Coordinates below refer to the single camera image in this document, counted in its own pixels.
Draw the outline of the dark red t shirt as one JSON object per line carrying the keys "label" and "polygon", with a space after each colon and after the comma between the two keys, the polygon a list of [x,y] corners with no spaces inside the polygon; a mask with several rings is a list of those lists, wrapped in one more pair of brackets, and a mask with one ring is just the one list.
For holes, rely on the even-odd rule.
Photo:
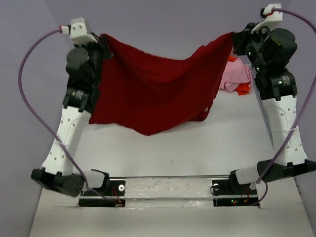
{"label": "dark red t shirt", "polygon": [[200,46],[184,60],[145,53],[105,35],[100,97],[90,124],[112,124],[157,134],[208,116],[233,48],[232,33]]}

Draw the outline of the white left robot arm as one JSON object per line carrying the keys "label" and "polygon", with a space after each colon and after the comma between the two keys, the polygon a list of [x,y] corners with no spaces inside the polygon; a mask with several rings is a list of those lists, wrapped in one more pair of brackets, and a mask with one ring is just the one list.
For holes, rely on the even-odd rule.
{"label": "white left robot arm", "polygon": [[102,62],[110,59],[106,41],[94,33],[72,39],[74,48],[67,54],[67,90],[62,102],[61,121],[50,152],[31,178],[43,188],[71,197],[88,189],[86,176],[74,164],[84,128],[100,96]]}

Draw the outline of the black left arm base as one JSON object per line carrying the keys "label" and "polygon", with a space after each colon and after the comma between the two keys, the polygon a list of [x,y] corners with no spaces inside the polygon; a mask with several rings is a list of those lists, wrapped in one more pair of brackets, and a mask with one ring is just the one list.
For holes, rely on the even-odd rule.
{"label": "black left arm base", "polygon": [[111,178],[109,173],[92,169],[87,172],[88,181],[92,182],[92,190],[83,190],[79,196],[80,207],[125,207],[126,179]]}

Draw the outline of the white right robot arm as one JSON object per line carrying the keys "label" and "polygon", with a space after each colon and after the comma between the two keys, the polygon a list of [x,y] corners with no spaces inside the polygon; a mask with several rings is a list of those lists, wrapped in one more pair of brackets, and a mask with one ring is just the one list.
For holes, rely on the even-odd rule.
{"label": "white right robot arm", "polygon": [[316,163],[308,160],[295,124],[299,117],[298,90],[294,75],[286,67],[297,49],[295,36],[283,28],[271,30],[249,23],[233,35],[233,42],[234,54],[246,55],[255,71],[254,82],[275,156],[253,167],[232,171],[227,181],[228,190],[238,194],[246,184],[258,179],[268,183],[315,171]]}

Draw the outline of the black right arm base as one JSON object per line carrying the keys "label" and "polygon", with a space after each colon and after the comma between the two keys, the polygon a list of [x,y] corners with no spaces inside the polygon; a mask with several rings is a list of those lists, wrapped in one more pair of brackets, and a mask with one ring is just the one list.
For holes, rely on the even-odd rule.
{"label": "black right arm base", "polygon": [[235,171],[231,171],[228,178],[212,180],[210,193],[214,207],[259,206],[256,188],[239,184]]}

